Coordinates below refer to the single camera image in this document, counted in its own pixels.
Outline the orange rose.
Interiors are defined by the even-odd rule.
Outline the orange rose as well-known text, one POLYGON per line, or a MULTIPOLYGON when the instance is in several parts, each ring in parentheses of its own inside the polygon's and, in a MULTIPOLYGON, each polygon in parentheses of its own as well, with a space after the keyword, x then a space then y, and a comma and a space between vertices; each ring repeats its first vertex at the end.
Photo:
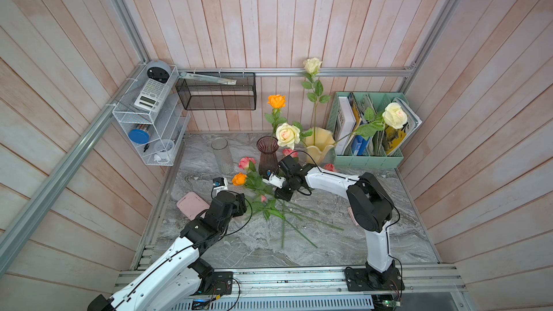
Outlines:
POLYGON ((284 201, 276 200, 275 198, 263 200, 262 197, 258 197, 252 202, 246 200, 246 206, 250 215, 260 215, 267 222, 272 218, 280 220, 281 247, 283 249, 285 248, 288 229, 298 234, 309 246, 315 249, 318 249, 319 245, 305 232, 308 227, 323 226, 325 229, 330 229, 331 232, 341 233, 344 231, 342 227, 317 218, 316 216, 319 213, 315 210, 308 209, 299 204, 286 204, 284 201))
POLYGON ((272 108, 270 112, 264 115, 266 121, 272 126, 272 135, 277 137, 277 129, 280 125, 285 124, 286 117, 282 116, 282 109, 286 106, 285 96, 280 94, 271 95, 268 97, 268 105, 272 108))
POLYGON ((272 196, 274 194, 274 187, 271 184, 267 184, 258 173, 250 172, 248 174, 238 173, 232 179, 234 186, 243 186, 252 192, 264 196, 272 196))

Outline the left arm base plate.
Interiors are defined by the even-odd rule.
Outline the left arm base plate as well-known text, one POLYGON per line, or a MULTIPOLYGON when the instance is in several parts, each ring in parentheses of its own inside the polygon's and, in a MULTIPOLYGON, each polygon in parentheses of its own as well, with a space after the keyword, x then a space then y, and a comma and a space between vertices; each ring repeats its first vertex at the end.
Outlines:
POLYGON ((201 278, 200 287, 193 294, 196 295, 230 295, 233 289, 233 272, 213 272, 201 278))

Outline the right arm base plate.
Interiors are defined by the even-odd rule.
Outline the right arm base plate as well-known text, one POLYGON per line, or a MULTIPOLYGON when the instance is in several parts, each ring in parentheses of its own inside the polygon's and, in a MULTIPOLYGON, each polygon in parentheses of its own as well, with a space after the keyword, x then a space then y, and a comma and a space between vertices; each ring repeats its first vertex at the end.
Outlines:
POLYGON ((344 275, 348 291, 350 292, 402 292, 405 289, 403 278, 400 276, 400 270, 394 265, 391 265, 383 273, 378 272, 371 266, 359 269, 347 267, 344 269, 344 275))

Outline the pink rose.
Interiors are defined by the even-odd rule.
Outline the pink rose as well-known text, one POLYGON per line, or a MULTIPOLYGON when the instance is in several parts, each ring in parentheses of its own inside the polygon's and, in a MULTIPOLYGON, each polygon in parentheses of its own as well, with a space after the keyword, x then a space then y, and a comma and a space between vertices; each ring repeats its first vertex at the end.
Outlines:
POLYGON ((256 160, 252 157, 244 157, 239 161, 238 167, 246 173, 255 172, 256 160))
POLYGON ((332 172, 336 171, 336 168, 333 164, 326 164, 323 168, 327 171, 332 171, 332 172))
POLYGON ((286 157, 286 156, 291 156, 292 158, 297 158, 298 157, 298 152, 293 150, 293 149, 286 148, 282 152, 283 152, 284 157, 286 157))

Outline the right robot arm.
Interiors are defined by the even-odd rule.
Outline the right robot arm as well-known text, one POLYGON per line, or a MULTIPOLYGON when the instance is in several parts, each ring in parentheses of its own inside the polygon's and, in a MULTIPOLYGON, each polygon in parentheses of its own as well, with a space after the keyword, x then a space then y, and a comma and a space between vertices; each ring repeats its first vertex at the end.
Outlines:
POLYGON ((275 197, 287 202, 301 189, 323 190, 347 199, 354 219, 365 231, 367 266, 379 274, 395 268, 387 229, 393 224, 393 212, 397 208, 373 174, 340 174, 315 164, 301 165, 286 156, 276 170, 266 172, 263 178, 274 187, 275 197))

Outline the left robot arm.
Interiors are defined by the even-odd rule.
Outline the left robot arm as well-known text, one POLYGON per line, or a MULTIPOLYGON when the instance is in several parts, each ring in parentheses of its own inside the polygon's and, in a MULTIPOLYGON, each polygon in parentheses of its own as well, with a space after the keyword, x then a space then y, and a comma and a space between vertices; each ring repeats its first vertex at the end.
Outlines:
POLYGON ((109 298, 99 295, 88 310, 168 310, 198 291, 208 293, 214 269, 201 259, 206 250, 228 233, 235 217, 246 213, 246 197, 219 191, 203 215, 186 224, 166 252, 139 277, 109 298))

